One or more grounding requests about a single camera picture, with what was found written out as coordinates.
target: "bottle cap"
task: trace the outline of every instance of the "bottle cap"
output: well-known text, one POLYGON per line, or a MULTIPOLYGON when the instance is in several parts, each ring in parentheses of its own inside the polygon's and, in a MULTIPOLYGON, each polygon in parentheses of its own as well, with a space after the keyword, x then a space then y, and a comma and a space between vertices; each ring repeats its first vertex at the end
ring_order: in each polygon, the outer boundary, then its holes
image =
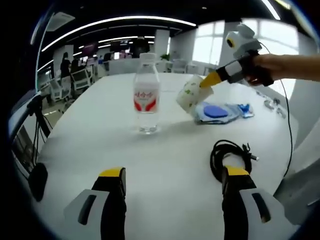
POLYGON ((152 52, 140 53, 140 59, 142 62, 153 63, 156 61, 156 54, 152 52))

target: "yellow tip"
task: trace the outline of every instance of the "yellow tip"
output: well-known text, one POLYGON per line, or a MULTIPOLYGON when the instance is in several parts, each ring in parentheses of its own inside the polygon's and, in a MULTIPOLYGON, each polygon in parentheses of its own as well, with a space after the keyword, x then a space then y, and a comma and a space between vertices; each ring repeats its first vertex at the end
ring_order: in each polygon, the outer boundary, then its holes
POLYGON ((200 83, 200 88, 207 88, 221 83, 221 78, 216 71, 209 73, 208 76, 200 83))

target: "white table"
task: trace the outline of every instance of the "white table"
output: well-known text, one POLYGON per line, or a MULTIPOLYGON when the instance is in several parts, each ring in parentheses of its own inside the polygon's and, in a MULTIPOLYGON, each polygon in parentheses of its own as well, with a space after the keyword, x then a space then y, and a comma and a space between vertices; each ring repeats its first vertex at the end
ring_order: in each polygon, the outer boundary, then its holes
MULTIPOLYGON (((161 131, 135 129, 134 74, 103 77, 86 90, 57 122, 40 153, 48 179, 41 218, 55 230, 63 210, 90 189, 100 172, 126 168, 125 235, 128 240, 222 240, 222 186, 211 173, 209 157, 220 139, 249 143, 255 184, 273 194, 290 155, 288 120, 263 106, 250 87, 222 83, 208 102, 247 103, 255 117, 226 125, 195 125, 175 102, 188 74, 160 73, 161 131)), ((293 145, 298 122, 291 116, 293 145)), ((242 161, 236 156, 226 161, 242 161)))

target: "paper cup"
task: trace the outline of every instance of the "paper cup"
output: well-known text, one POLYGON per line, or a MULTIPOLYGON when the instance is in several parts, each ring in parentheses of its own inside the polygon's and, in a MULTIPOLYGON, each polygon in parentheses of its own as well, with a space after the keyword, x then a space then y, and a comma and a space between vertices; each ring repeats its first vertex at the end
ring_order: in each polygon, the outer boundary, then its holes
POLYGON ((202 77, 193 75, 183 86, 183 89, 176 98, 176 102, 187 113, 190 113, 196 108, 197 104, 203 102, 207 97, 214 93, 210 86, 201 88, 200 83, 202 81, 202 77))

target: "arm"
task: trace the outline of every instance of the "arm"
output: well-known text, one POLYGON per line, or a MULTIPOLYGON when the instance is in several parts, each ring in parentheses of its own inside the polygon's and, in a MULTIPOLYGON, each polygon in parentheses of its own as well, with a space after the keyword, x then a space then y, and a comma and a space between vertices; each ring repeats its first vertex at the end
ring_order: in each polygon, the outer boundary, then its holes
MULTIPOLYGON (((320 82, 320 54, 274 55, 265 54, 254 58, 254 63, 270 71, 274 80, 303 79, 320 82)), ((252 85, 259 85, 258 79, 248 80, 252 85)))

